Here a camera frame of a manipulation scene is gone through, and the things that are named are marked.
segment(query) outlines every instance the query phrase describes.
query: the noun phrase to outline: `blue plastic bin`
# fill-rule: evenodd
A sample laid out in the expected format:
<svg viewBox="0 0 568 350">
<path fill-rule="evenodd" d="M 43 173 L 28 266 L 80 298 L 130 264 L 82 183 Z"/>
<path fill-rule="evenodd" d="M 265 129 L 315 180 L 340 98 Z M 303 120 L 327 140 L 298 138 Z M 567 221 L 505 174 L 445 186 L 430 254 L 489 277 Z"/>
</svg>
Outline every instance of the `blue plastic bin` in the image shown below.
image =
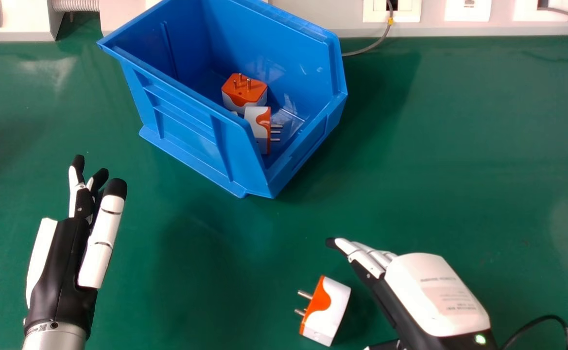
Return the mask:
<svg viewBox="0 0 568 350">
<path fill-rule="evenodd" d="M 348 95 L 337 36 L 259 0 L 163 0 L 99 41 L 119 60 L 140 135 L 237 197 L 275 198 L 340 121 Z M 260 155 L 224 108 L 242 72 L 269 86 L 281 141 Z"/>
</svg>

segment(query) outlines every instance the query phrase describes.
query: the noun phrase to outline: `power adapter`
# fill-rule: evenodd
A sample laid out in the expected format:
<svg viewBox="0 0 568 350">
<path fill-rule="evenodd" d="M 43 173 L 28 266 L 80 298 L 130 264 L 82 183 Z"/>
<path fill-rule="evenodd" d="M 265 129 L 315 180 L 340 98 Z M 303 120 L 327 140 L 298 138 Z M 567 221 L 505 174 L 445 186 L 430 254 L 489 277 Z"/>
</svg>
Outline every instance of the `power adapter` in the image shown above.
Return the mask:
<svg viewBox="0 0 568 350">
<path fill-rule="evenodd" d="M 331 346 L 344 317 L 351 288 L 321 276 L 313 294 L 302 290 L 297 293 L 310 300 L 310 304 L 303 311 L 294 311 L 303 316 L 299 334 L 317 343 Z"/>
</svg>

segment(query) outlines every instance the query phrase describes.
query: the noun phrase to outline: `wall socket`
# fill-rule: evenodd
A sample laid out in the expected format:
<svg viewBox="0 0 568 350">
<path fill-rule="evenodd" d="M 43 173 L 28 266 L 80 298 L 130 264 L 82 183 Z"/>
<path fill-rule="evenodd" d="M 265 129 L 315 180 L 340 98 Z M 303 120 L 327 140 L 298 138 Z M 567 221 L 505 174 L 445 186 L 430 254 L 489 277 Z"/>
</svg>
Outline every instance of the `wall socket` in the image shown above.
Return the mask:
<svg viewBox="0 0 568 350">
<path fill-rule="evenodd" d="M 394 11 L 394 22 L 417 23 L 422 14 L 422 0 L 397 0 Z M 364 23 L 387 23 L 388 14 L 387 0 L 363 0 Z"/>
<path fill-rule="evenodd" d="M 446 22 L 488 22 L 492 0 L 446 0 Z"/>
<path fill-rule="evenodd" d="M 568 16 L 551 11 L 537 10 L 539 3 L 548 3 L 554 7 L 568 11 L 568 0 L 515 0 L 513 20 L 515 22 L 567 22 Z"/>
</svg>

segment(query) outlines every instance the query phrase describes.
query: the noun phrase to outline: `plug pin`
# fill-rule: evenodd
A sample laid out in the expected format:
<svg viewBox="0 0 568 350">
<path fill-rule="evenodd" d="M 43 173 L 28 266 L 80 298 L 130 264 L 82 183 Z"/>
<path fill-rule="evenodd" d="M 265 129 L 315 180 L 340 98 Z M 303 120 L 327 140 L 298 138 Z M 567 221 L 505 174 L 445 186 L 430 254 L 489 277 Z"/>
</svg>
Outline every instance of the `plug pin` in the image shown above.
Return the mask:
<svg viewBox="0 0 568 350">
<path fill-rule="evenodd" d="M 304 297 L 305 299 L 308 299 L 308 300 L 312 300 L 312 298 L 313 298 L 313 296 L 310 293 L 308 293 L 304 290 L 299 290 L 297 292 L 297 294 L 301 295 L 302 297 Z"/>
</svg>

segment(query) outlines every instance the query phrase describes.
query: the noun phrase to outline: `green table surface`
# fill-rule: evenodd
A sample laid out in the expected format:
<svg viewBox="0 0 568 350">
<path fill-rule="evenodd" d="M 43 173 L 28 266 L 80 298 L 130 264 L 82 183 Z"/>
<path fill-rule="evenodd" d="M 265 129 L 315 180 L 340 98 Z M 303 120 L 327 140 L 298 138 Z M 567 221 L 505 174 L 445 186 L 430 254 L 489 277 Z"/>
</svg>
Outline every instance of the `green table surface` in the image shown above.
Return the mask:
<svg viewBox="0 0 568 350">
<path fill-rule="evenodd" d="M 336 349 L 393 339 L 332 236 L 442 255 L 499 343 L 568 321 L 568 37 L 400 38 L 347 58 L 341 124 L 277 200 L 240 200 L 138 137 L 99 25 L 0 44 L 0 350 L 21 347 L 35 233 L 66 217 L 76 153 L 129 184 L 88 350 L 319 350 L 293 309 L 321 274 L 353 288 Z M 563 341 L 550 323 L 515 349 Z"/>
</svg>

